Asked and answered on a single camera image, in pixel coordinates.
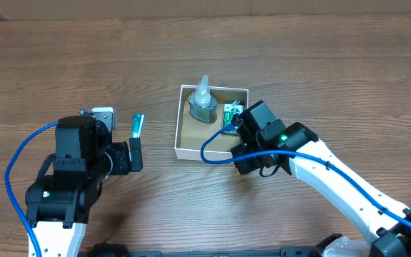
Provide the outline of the teal white small tube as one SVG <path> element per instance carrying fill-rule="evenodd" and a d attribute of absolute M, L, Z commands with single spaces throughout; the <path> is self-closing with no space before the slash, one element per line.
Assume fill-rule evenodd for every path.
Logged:
<path fill-rule="evenodd" d="M 132 120 L 131 138 L 140 138 L 145 121 L 144 114 L 134 114 Z"/>

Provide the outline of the green white small packet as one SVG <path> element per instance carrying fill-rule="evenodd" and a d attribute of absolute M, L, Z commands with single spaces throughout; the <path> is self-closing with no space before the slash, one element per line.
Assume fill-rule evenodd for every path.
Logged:
<path fill-rule="evenodd" d="M 238 132 L 235 128 L 235 121 L 234 116 L 238 116 L 244 111 L 244 105 L 242 105 L 239 101 L 234 101 L 229 104 L 223 105 L 223 118 L 222 118 L 222 128 L 225 128 L 229 124 L 233 126 L 232 130 L 224 131 L 224 134 L 237 136 Z"/>

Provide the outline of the clear purple liquid bottle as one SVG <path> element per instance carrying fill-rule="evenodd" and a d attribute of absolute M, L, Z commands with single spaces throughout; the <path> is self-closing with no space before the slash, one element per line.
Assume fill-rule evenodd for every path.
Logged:
<path fill-rule="evenodd" d="M 209 77 L 204 75 L 194 92 L 188 96 L 190 115 L 207 124 L 213 124 L 217 119 L 217 100 L 210 94 Z"/>

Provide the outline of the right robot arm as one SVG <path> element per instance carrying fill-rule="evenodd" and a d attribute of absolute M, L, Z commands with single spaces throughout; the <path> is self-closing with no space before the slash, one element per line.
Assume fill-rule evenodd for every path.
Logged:
<path fill-rule="evenodd" d="M 347 167 L 308 127 L 285 126 L 264 101 L 234 115 L 231 123 L 240 137 L 231 150 L 240 174 L 282 168 L 323 195 L 363 237 L 331 235 L 314 256 L 411 256 L 411 208 Z"/>

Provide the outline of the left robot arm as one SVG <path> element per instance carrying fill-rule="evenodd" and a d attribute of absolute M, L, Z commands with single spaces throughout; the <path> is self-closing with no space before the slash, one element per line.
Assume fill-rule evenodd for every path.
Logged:
<path fill-rule="evenodd" d="M 26 190 L 26 217 L 33 231 L 29 254 L 77 256 L 91 207 L 109 176 L 143 168 L 141 130 L 145 116 L 133 116 L 128 141 L 112 140 L 110 116 L 68 116 L 58 121 L 56 151 L 46 157 Z"/>

